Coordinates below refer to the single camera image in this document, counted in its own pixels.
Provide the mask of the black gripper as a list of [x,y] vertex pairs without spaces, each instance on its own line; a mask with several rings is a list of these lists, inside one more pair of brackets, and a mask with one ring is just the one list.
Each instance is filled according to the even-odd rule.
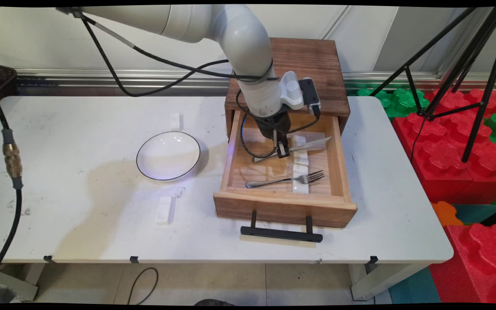
[[254,118],[260,133],[266,139],[273,139],[273,149],[277,150],[278,158],[286,158],[291,155],[288,140],[278,141],[278,136],[291,129],[289,111],[291,111],[291,108],[280,108],[273,116]]

